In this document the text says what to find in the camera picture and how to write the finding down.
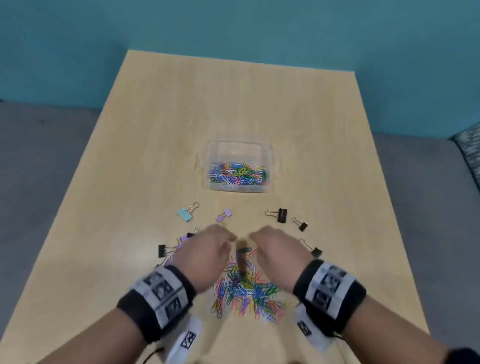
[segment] blue paper clip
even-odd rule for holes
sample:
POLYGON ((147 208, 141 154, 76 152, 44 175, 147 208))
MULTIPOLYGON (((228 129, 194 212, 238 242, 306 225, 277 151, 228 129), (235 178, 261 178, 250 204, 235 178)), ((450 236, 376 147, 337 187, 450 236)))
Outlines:
POLYGON ((190 221, 192 219, 192 212, 196 209, 200 207, 200 205, 198 204, 198 202, 194 202, 192 206, 190 207, 187 207, 187 208, 181 208, 179 210, 179 215, 181 216, 182 219, 184 219, 185 221, 190 221))

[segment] pile of paper clips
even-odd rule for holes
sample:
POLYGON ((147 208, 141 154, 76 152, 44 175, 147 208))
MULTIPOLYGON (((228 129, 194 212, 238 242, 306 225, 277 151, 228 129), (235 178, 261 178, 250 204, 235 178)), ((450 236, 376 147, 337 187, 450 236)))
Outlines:
MULTIPOLYGON (((256 249, 250 251, 249 256, 256 254, 256 249)), ((244 316, 248 311, 255 315, 257 320, 279 323, 284 314, 284 303, 277 294, 281 291, 278 286, 262 279, 263 271, 256 270, 255 264, 246 260, 248 270, 246 274, 239 272, 239 265, 232 257, 225 269, 225 276, 220 278, 213 287, 216 297, 210 309, 217 318, 233 310, 234 315, 244 316)))
POLYGON ((267 180, 264 167, 254 167, 246 163, 212 163, 208 175, 210 182, 227 184, 263 185, 267 180))

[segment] wooden table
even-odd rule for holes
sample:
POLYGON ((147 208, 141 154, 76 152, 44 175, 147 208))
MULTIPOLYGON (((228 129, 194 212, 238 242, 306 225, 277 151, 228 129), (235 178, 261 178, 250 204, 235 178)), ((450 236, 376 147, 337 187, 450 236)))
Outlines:
MULTIPOLYGON (((159 243, 175 244, 226 207, 239 236, 271 224, 304 237, 427 330, 354 73, 129 51, 0 343, 0 362, 34 363, 63 344, 158 263, 159 243), (270 137, 281 162, 272 193, 202 187, 201 152, 217 132, 270 137), (194 201, 200 208, 185 223, 177 211, 194 201), (288 220, 308 222, 305 232, 264 215, 279 207, 288 220)), ((342 343, 318 355, 289 314, 280 328, 248 315, 221 325, 207 301, 193 308, 205 322, 202 362, 356 361, 342 343)))

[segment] hand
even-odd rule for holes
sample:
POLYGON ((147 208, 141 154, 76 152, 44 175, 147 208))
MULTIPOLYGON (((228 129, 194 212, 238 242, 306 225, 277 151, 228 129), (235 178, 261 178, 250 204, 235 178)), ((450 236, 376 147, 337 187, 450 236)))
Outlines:
POLYGON ((300 274, 314 257, 293 236, 271 226, 250 234, 257 243, 258 264, 281 289, 293 292, 300 274))
POLYGON ((205 292, 220 277, 230 256, 230 242, 237 237, 220 225, 192 236, 173 257, 177 267, 195 287, 205 292))

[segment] cable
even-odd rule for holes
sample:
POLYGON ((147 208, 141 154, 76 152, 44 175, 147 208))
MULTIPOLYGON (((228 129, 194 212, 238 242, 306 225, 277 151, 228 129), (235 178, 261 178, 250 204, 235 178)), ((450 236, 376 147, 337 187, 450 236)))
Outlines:
POLYGON ((156 353, 158 353, 158 352, 162 352, 163 350, 165 350, 165 348, 157 348, 157 349, 155 349, 153 352, 151 352, 151 353, 147 356, 147 358, 144 360, 143 364, 145 364, 145 363, 148 361, 148 359, 150 359, 152 356, 154 356, 154 354, 156 354, 156 353))

